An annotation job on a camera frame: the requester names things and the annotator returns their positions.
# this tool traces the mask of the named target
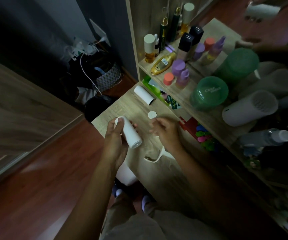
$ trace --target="person's left hand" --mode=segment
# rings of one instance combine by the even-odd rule
[[[106,160],[115,170],[118,170],[125,160],[129,146],[122,135],[124,119],[119,118],[114,129],[115,120],[116,118],[107,125],[102,160]]]

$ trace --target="orange cap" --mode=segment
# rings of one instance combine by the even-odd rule
[[[215,44],[215,40],[213,38],[207,38],[204,42],[205,51],[208,51],[213,46],[213,44]]]
[[[174,79],[174,75],[172,74],[172,72],[167,72],[165,75],[164,75],[164,81],[163,83],[167,86],[169,86],[170,84],[172,84],[172,81]]]

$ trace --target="barcode label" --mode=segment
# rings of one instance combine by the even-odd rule
[[[164,65],[168,65],[168,62],[165,58],[162,59],[162,62],[164,63]]]

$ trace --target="wall outlet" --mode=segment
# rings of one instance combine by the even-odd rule
[[[106,33],[105,33],[93,20],[90,19],[90,22],[91,22],[91,24],[93,25],[93,28],[94,28],[95,32],[96,32],[99,36],[101,36],[101,38],[106,37],[105,42],[106,42],[109,46],[111,46],[110,43],[109,43],[109,41],[108,41],[108,38],[107,38]]]

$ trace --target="power cord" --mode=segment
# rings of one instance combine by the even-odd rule
[[[98,44],[98,43],[101,43],[101,42],[103,42],[103,41],[105,41],[106,40],[106,37],[103,37],[103,38],[101,38],[98,42],[96,42],[96,43],[94,43],[93,45],[96,45],[96,44]],[[86,72],[84,71],[84,69],[83,69],[83,67],[82,67],[82,57],[83,57],[83,55],[84,55],[85,53],[83,53],[82,55],[81,55],[81,58],[80,58],[80,66],[81,66],[81,69],[82,69],[82,71],[84,72],[84,74],[85,74],[85,76],[88,78],[88,79],[90,79],[90,77],[86,74]],[[102,95],[102,93],[101,93],[101,91],[98,89],[98,87],[95,85],[95,83],[92,81],[92,79],[90,79],[90,81],[93,83],[93,85],[96,87],[96,89],[99,91],[99,93]]]

